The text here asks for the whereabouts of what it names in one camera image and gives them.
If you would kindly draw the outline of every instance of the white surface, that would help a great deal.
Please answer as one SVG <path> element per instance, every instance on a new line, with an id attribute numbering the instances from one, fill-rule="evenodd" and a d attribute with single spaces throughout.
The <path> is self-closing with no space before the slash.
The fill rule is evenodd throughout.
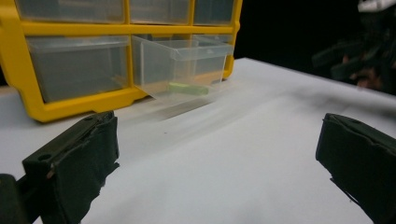
<path id="1" fill-rule="evenodd" d="M 396 0 L 369 0 L 359 2 L 359 12 L 379 12 L 395 5 Z"/>
<path id="2" fill-rule="evenodd" d="M 328 112 L 395 137 L 395 98 L 248 59 L 223 87 L 178 116 L 186 108 L 154 100 L 117 110 L 120 168 L 82 223 L 372 223 L 315 152 Z M 40 124 L 6 91 L 0 114 L 0 171 L 17 178 L 21 160 L 85 117 Z"/>

